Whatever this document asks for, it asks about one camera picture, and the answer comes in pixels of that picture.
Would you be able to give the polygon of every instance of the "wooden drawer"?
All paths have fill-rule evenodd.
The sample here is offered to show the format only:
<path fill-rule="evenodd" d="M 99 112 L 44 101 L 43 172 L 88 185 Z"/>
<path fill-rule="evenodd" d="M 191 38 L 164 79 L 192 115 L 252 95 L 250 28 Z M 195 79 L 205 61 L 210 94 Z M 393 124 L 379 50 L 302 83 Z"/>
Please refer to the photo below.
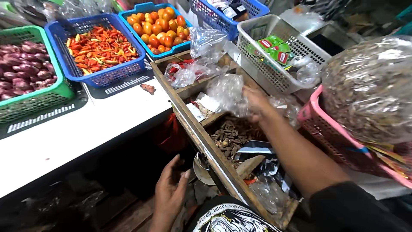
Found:
<path fill-rule="evenodd" d="M 190 59 L 190 51 L 182 52 L 176 54 L 175 56 L 181 59 Z M 179 59 L 175 57 L 166 57 L 157 60 L 156 62 L 151 62 L 150 64 L 153 67 L 155 77 L 168 93 L 173 104 L 173 110 L 176 113 L 178 120 L 183 125 L 192 141 L 196 144 L 199 151 L 206 155 L 210 166 L 219 177 L 220 181 L 228 190 L 228 192 L 233 197 L 236 197 L 237 199 L 248 204 L 256 212 L 259 212 L 260 215 L 271 224 L 277 226 L 279 229 L 285 229 L 299 202 L 295 199 L 287 197 L 287 200 L 284 203 L 284 212 L 278 213 L 276 215 L 270 214 L 263 207 L 263 205 L 258 201 L 256 195 L 249 189 L 243 179 L 241 179 L 239 174 L 236 172 L 236 169 L 219 150 L 219 148 L 216 146 L 212 138 L 205 130 L 206 127 L 216 123 L 224 114 L 217 113 L 211 115 L 209 118 L 199 123 L 183 101 L 190 96 L 194 96 L 199 92 L 205 91 L 207 83 L 212 78 L 201 80 L 200 82 L 197 81 L 192 85 L 175 90 L 170 86 L 169 82 L 163 75 L 167 64 L 173 61 L 179 62 Z M 262 90 L 261 87 L 241 67 L 239 67 L 229 55 L 226 54 L 220 60 L 219 65 L 229 65 L 229 72 L 239 75 L 241 74 L 243 76 L 245 85 L 251 88 Z"/>

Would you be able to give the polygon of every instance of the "black t-shirt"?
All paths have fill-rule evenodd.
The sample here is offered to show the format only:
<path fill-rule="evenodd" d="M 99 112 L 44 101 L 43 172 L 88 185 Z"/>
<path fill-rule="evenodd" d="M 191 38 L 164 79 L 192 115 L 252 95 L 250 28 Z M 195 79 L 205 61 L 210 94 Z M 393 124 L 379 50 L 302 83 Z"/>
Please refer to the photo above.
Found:
<path fill-rule="evenodd" d="M 315 193 L 309 205 L 318 232 L 412 232 L 407 223 L 353 182 L 340 183 Z M 231 196 L 207 201 L 194 214 L 187 228 L 188 232 L 280 231 Z"/>

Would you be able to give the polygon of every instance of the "t-shirt print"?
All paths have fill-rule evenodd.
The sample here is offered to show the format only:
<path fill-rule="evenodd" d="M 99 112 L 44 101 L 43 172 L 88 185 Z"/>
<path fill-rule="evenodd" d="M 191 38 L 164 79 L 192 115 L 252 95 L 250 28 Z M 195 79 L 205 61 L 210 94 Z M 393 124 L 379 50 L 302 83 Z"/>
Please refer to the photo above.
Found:
<path fill-rule="evenodd" d="M 248 208 L 234 203 L 213 207 L 198 221 L 193 232 L 281 232 Z"/>

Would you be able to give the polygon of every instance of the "plastic basket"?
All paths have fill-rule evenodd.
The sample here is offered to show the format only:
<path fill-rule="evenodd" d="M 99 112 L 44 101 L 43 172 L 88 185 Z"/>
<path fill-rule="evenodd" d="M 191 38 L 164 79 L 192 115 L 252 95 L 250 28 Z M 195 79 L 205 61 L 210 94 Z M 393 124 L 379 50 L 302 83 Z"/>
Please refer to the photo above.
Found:
<path fill-rule="evenodd" d="M 137 40 L 140 42 L 140 44 L 144 47 L 146 52 L 149 54 L 150 57 L 152 57 L 154 60 L 168 57 L 172 54 L 180 53 L 186 50 L 190 49 L 190 41 L 181 43 L 179 45 L 173 46 L 170 51 L 168 52 L 163 52 L 161 54 L 155 55 L 153 52 L 149 49 L 149 47 L 143 42 L 143 40 L 140 38 L 140 36 L 134 31 L 133 27 L 127 22 L 127 17 L 132 15 L 132 14 L 137 14 L 137 13 L 151 13 L 153 11 L 158 11 L 161 8 L 166 8 L 166 7 L 171 7 L 176 13 L 176 16 L 179 16 L 180 13 L 179 11 L 169 3 L 162 3 L 162 4 L 153 4 L 152 2 L 146 2 L 146 3 L 141 3 L 137 4 L 134 6 L 134 9 L 132 10 L 127 10 L 119 13 L 120 19 L 123 21 L 123 23 L 126 25 L 126 27 L 133 33 L 133 35 L 137 38 Z M 187 27 L 192 27 L 192 24 L 185 19 Z"/>
<path fill-rule="evenodd" d="M 297 119 L 328 150 L 328 153 L 355 171 L 392 178 L 400 184 L 412 189 L 412 182 L 375 160 L 368 149 L 352 138 L 349 133 L 327 115 L 319 106 L 322 85 L 311 95 L 299 111 Z"/>
<path fill-rule="evenodd" d="M 245 58 L 258 69 L 280 92 L 293 93 L 302 89 L 302 85 L 293 78 L 284 68 L 269 56 L 256 42 L 269 35 L 276 35 L 289 44 L 290 50 L 295 55 L 310 56 L 319 65 L 328 61 L 331 56 L 318 47 L 314 42 L 303 36 L 291 25 L 276 15 L 249 19 L 237 25 L 239 38 L 237 47 Z M 260 56 L 248 51 L 248 46 L 253 46 Z"/>
<path fill-rule="evenodd" d="M 99 14 L 91 17 L 75 18 L 65 21 L 63 24 L 54 21 L 48 23 L 44 28 L 56 52 L 63 73 L 69 80 L 82 81 L 95 88 L 101 88 L 123 78 L 136 75 L 145 69 L 145 50 L 116 14 Z M 127 38 L 127 41 L 136 49 L 139 58 L 83 76 L 82 70 L 76 66 L 74 57 L 70 55 L 66 47 L 67 38 L 88 32 L 93 29 L 93 26 L 111 28 L 110 24 Z"/>
<path fill-rule="evenodd" d="M 74 97 L 64 79 L 53 49 L 43 28 L 38 26 L 23 26 L 0 31 L 0 45 L 16 44 L 23 41 L 42 42 L 50 56 L 56 72 L 57 81 L 47 88 L 0 102 L 0 123 L 10 122 L 25 115 L 63 103 Z"/>
<path fill-rule="evenodd" d="M 246 8 L 251 19 L 269 13 L 269 8 L 257 0 L 240 0 L 240 3 Z M 190 9 L 211 27 L 225 32 L 228 40 L 235 40 L 239 35 L 237 29 L 239 22 L 229 19 L 216 7 L 210 5 L 207 0 L 190 0 Z"/>

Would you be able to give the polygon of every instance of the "green plastic basket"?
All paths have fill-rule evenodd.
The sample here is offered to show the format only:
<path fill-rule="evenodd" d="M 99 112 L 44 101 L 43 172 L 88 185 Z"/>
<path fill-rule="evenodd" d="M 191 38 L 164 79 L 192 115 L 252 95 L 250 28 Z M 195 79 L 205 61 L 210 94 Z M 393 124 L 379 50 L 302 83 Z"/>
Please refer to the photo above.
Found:
<path fill-rule="evenodd" d="M 23 41 L 42 42 L 50 56 L 57 81 L 47 88 L 18 97 L 0 101 L 0 123 L 10 122 L 25 115 L 63 103 L 75 96 L 63 77 L 59 63 L 50 45 L 46 32 L 39 26 L 23 26 L 0 31 L 0 45 L 19 45 Z"/>

